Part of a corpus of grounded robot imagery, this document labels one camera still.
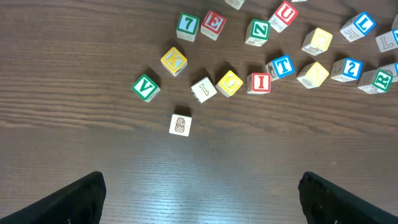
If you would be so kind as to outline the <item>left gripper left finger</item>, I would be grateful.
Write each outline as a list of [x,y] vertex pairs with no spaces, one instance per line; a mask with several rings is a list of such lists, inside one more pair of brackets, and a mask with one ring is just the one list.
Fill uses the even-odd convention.
[[103,174],[94,171],[1,219],[1,224],[98,224],[106,198]]

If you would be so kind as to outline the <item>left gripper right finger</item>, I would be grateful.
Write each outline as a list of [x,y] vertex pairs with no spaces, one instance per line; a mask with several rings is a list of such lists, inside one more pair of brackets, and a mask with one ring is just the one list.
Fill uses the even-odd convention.
[[397,217],[355,196],[313,172],[298,185],[300,204],[308,223],[397,223]]

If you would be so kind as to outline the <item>blue 2 block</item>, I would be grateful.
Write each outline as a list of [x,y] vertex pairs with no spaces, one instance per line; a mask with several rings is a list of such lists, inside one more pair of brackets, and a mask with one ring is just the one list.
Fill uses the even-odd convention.
[[352,58],[336,61],[330,73],[330,78],[338,82],[359,80],[362,74],[363,63]]

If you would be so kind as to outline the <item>red I block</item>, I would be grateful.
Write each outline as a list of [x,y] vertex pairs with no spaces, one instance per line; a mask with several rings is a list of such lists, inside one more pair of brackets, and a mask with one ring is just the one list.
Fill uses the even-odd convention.
[[271,92],[271,75],[269,73],[252,73],[247,77],[247,93],[263,95]]

